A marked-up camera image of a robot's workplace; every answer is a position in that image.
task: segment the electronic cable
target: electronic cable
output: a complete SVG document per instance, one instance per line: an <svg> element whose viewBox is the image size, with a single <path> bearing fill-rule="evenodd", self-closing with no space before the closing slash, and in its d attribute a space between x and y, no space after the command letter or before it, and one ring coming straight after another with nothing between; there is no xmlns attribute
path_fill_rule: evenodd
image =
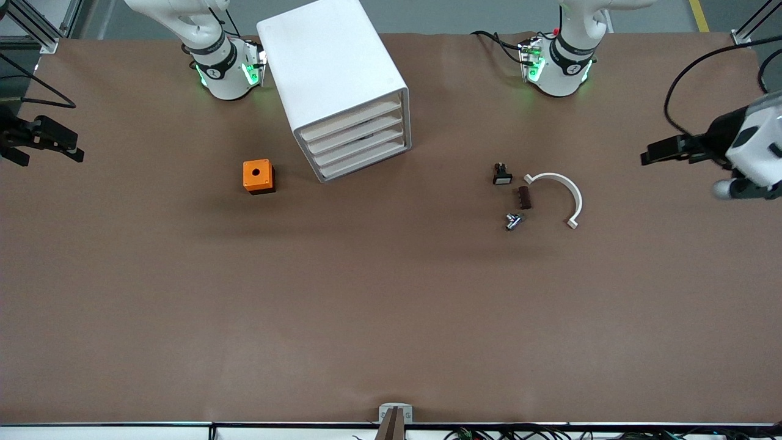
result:
<svg viewBox="0 0 782 440"><path fill-rule="evenodd" d="M212 16L214 17L214 19L215 19L215 20L217 20L217 22L218 22L218 23L219 23L221 26L225 24L225 22L224 22L223 20L220 20L219 18L217 18L217 14L216 14L216 13L214 13L214 11L212 10L212 8L207 8L207 9L208 9L208 10L209 10L209 12L212 14ZM229 31L226 31L225 29L223 29L223 32L225 32L225 33L226 33L226 34L228 34L228 35L231 35L232 37L237 37L237 38L240 38L241 36L239 35L239 29L236 29L236 25L234 25L234 29L236 30L236 33L234 33L234 32L229 32Z"/></svg>
<svg viewBox="0 0 782 440"><path fill-rule="evenodd" d="M231 21L231 25L234 27L234 32L236 32L236 36L238 37L239 36L239 28L236 27L236 23L234 23L234 19L233 19L233 17L231 17L231 13L227 9L225 10L225 15L227 15L228 19Z"/></svg>
<svg viewBox="0 0 782 440"><path fill-rule="evenodd" d="M35 75L33 75L30 72L28 72L27 69L25 69L24 67L20 66L19 64L14 63L14 61L11 60L9 57L5 56L5 54L0 53L0 58L3 58L8 64L10 64L11 66L14 66L19 72L22 72L23 74L25 74L25 76L27 76L31 80L37 82L38 84L44 86L50 92L54 93L58 97L62 98L63 101L65 101L65 103L56 103L54 101L48 101L46 99L35 99L35 98L24 98L24 97L22 97L22 98L20 98L21 102L23 102L23 103L31 103L31 104L43 104L45 106L63 107L63 108L67 108L67 109L75 109L76 108L76 103L71 101L67 96L63 95L56 88L53 88L51 85L46 84L45 82L43 82L43 80L37 78Z"/></svg>
<svg viewBox="0 0 782 440"><path fill-rule="evenodd" d="M0 77L0 80L2 80L2 79L10 79L10 78L27 78L27 79L30 79L27 75L18 74L18 75L6 75L4 77Z"/></svg>
<svg viewBox="0 0 782 440"><path fill-rule="evenodd" d="M495 43L500 45L500 47L502 48L502 51L505 52L505 55L507 55L508 58L510 58L511 60L514 60L516 63L523 64L525 66L531 66L532 65L532 63L530 63L529 61L519 60L518 58L513 56L510 52L508 52L508 49L518 50L520 45L529 42L528 38L526 40L520 41L517 45L512 45L511 43L502 41L500 39L500 35L497 32L494 32L494 34L490 34L490 33L486 32L486 31L475 31L475 32L471 32L470 35L485 35L485 36L491 38L492 41L494 41Z"/></svg>
<svg viewBox="0 0 782 440"><path fill-rule="evenodd" d="M701 61L706 60L706 59L708 59L708 58L710 58L710 57L712 57L714 55L719 55L720 53L729 52L731 50L743 49L743 48L757 46L757 45L764 45L764 44L767 44L767 43L771 43L771 42L774 42L774 41L780 41L780 40L782 40L782 35L777 35L776 37L764 38L762 40L750 41L750 42L741 43L741 44L735 45L735 46L723 47L723 48L720 48L720 49L712 50L711 52L709 52L709 53L707 53L707 54L705 54L703 56L699 56L695 61L690 63L687 67L684 67L684 70L679 72L679 74L673 80L673 83L671 83L671 86L668 89L668 93L665 95L665 103L662 105L662 112L665 115L665 119L668 121L669 124L671 124L672 127L674 127L676 130L679 130L680 132L682 132L682 134L684 134L686 136L689 136L689 137L692 137L692 133L690 133L687 129L685 129L681 125L677 124L673 120L673 118L671 117L671 114L669 112L669 106L670 106L670 103L671 103L671 96L673 95L673 90L676 88L676 85L679 84L679 81L681 81L682 77L685 74L687 74L687 72L692 70L693 67L697 66Z"/></svg>
<svg viewBox="0 0 782 440"><path fill-rule="evenodd" d="M769 89L766 88L766 83L763 82L763 75L766 72L766 68L769 66L769 63L773 61L774 58L777 58L782 53L782 49L778 49L771 53L765 60L763 60L763 63L760 65L760 69L758 70L758 86L760 86L760 89L763 90L763 93L768 93Z"/></svg>

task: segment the white curved pipe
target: white curved pipe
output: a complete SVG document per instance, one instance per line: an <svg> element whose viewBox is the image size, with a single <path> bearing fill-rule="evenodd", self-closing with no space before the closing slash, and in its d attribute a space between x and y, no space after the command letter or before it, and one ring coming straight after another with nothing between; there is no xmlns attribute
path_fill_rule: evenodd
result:
<svg viewBox="0 0 782 440"><path fill-rule="evenodd" d="M581 190L578 186L576 186L575 183L573 183L572 180L568 179L564 175L557 174L557 173L542 173L538 174L535 177L532 177L531 175L524 176L524 180L527 181L527 183L531 184L532 182L535 182L538 179L551 179L556 180L557 182L560 182L562 185L567 186L568 189L570 189L570 193L573 195L573 199L576 200L576 212L573 213L573 215L568 219L568 226L575 229L578 227L578 222L576 221L576 217L581 214L581 208L583 207L583 197L581 197Z"/></svg>

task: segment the orange push button box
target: orange push button box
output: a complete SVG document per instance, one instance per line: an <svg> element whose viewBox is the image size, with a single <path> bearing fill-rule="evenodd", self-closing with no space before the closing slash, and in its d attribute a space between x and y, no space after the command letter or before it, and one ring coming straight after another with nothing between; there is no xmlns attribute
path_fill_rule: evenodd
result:
<svg viewBox="0 0 782 440"><path fill-rule="evenodd" d="M245 162L242 177L244 187L250 194L268 194L277 190L274 186L274 167L268 159Z"/></svg>

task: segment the black cable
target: black cable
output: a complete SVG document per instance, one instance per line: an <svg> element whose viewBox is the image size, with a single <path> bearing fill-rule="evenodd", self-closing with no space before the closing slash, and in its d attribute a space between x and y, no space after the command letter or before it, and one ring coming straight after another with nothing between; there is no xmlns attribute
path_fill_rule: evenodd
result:
<svg viewBox="0 0 782 440"><path fill-rule="evenodd" d="M760 9L755 11L755 13L752 14L751 17L749 17L749 20L747 20L747 23L744 23L743 26L738 28L738 31L736 31L736 34L740 34L744 30L744 28L747 27L747 25L749 25L750 22L752 22L755 19L755 17L757 17L766 8L766 6L770 5L771 2L773 2L773 1L774 0L767 0L765 5L761 6Z"/></svg>
<svg viewBox="0 0 782 440"><path fill-rule="evenodd" d="M531 65L531 63L529 61L519 60L518 58L513 56L510 52L508 52L508 49L506 49L506 48L510 48L510 49L518 50L518 45L521 45L524 42L529 41L529 39L521 41L517 45L512 45L510 43L502 41L500 39L500 35L497 32L494 32L494 34L490 34L490 33L486 32L486 31L475 31L475 32L471 32L470 35L485 35L485 36L491 38L492 41L494 41L495 43L500 45L500 47L502 48L502 51L505 52L505 55L507 55L508 58L510 58L511 60L514 60L516 63L519 63L519 64L524 64L525 66Z"/></svg>
<svg viewBox="0 0 782 440"><path fill-rule="evenodd" d="M10 78L27 78L27 79L30 79L27 75L22 75L22 74L19 74L19 75L6 75L4 77L0 77L0 79L10 79Z"/></svg>
<svg viewBox="0 0 782 440"><path fill-rule="evenodd" d="M217 18L217 14L216 14L216 13L214 13L214 11L212 10L212 8L207 8L207 9L209 10L209 12L210 12L210 13L212 13L212 16L214 17L214 19L215 19L215 20L217 20L217 22L218 22L218 23L219 23L221 26L225 24L225 22L224 22L223 20L220 20L219 18ZM237 33L236 33L236 34L234 34L233 32L228 32L228 31L226 31L225 29L223 29L223 32L225 32L225 33L226 33L226 34L228 34L228 35L231 35L232 37L237 37L237 38L239 38L239 32L238 32L238 31L237 31Z"/></svg>
<svg viewBox="0 0 782 440"><path fill-rule="evenodd" d="M743 49L743 48L757 46L757 45L764 45L764 44L772 43L774 41L779 41L779 40L782 40L782 35L777 35L776 37L771 37L771 38L764 38L762 40L757 40L757 41L750 41L749 43L741 43L740 45L723 47L723 48L720 48L720 49L717 49L717 50L712 50L711 52L709 52L709 53L707 53L707 54L705 54L703 56L698 57L695 61L690 63L687 67L684 67L684 70L679 72L679 74L676 76L676 78L671 83L671 86L668 89L668 93L665 95L665 103L662 105L662 112L665 115L665 119L676 130L679 130L683 134L692 137L692 133L687 131L681 125L677 124L673 120L673 118L671 118L671 113L669 112L669 106L670 106L670 103L671 103L671 96L673 95L673 90L676 88L676 85L679 84L679 81L681 81L682 77L685 74L687 74L687 72L692 70L693 67L697 66L701 61L706 60L706 59L708 59L708 58L710 58L710 57L712 57L714 55L719 55L720 53L729 52L731 50Z"/></svg>
<svg viewBox="0 0 782 440"><path fill-rule="evenodd" d="M562 7L559 7L559 27L557 27L557 32L562 31ZM557 39L557 36L554 35L553 37L549 37L548 34L545 34L543 32L538 32L538 36L546 38L548 41L553 41Z"/></svg>
<svg viewBox="0 0 782 440"><path fill-rule="evenodd" d="M539 435L540 437L543 437L546 440L550 440L548 436L546 436L543 432L540 431L533 431L530 434L526 435L525 437L522 437L521 435L518 435L515 432L513 433L513 435L517 440L530 440L532 437L535 437L536 435Z"/></svg>
<svg viewBox="0 0 782 440"><path fill-rule="evenodd" d="M236 34L239 35L239 28L236 27L236 23L234 23L234 19L231 17L231 13L227 9L225 10L225 15L227 15L228 19L231 21L231 25L234 27Z"/></svg>
<svg viewBox="0 0 782 440"><path fill-rule="evenodd" d="M35 75L28 72L24 67L20 66L19 64L16 64L11 60L9 57L5 56L5 54L0 53L0 58L3 58L8 64L14 66L18 71L22 72L23 74L27 75L28 78L31 80L37 82L38 84L46 87L50 92L54 93L55 95L62 98L65 103L55 103L54 101L47 101L45 99L32 99L32 98L21 98L21 102L23 103L31 103L31 104L43 104L45 106L55 106L55 107L64 107L67 109L75 109L76 103L71 101L67 96L60 93L56 88L53 88L51 85L46 84L41 79L38 79L35 77Z"/></svg>
<svg viewBox="0 0 782 440"><path fill-rule="evenodd" d="M782 2L777 3L777 5L774 6L773 9L771 9L771 11L769 13L767 13L766 16L764 16L762 18L762 20L759 20L758 23L755 24L755 27L753 27L749 32L747 32L747 35L752 35L752 32L755 32L755 29L757 29L758 26L760 26L761 24L765 23L766 20L768 20L769 17L771 16L771 14L773 14L775 11L777 11L777 9L779 9L780 6L782 6Z"/></svg>
<svg viewBox="0 0 782 440"><path fill-rule="evenodd" d="M763 63L760 65L760 69L758 70L758 86L760 86L760 89L763 90L763 93L768 93L769 89L766 88L766 84L763 82L763 75L766 72L766 68L769 66L769 63L773 61L774 58L777 58L782 53L782 49L778 49L769 55L768 58L763 60Z"/></svg>
<svg viewBox="0 0 782 440"><path fill-rule="evenodd" d="M494 437L491 435L488 435L486 431L476 431L478 434L481 434L486 440L494 440Z"/></svg>

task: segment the metal frame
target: metal frame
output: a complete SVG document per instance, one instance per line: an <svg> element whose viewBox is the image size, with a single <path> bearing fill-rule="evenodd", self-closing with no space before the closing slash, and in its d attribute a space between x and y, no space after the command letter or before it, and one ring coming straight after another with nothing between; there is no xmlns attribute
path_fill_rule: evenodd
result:
<svg viewBox="0 0 782 440"><path fill-rule="evenodd" d="M766 0L766 3L760 7L738 30L732 30L734 43L739 45L752 41L752 32L763 24L771 14L775 13L782 6L782 0Z"/></svg>
<svg viewBox="0 0 782 440"><path fill-rule="evenodd" d="M84 0L70 0L68 4L68 10L65 12L63 22L59 25L60 31L63 36L70 38L74 31L74 24L76 23L76 17L81 11L81 7L84 4Z"/></svg>
<svg viewBox="0 0 782 440"><path fill-rule="evenodd" d="M9 0L8 16L41 45L41 53L54 53L65 35L46 20L27 0Z"/></svg>

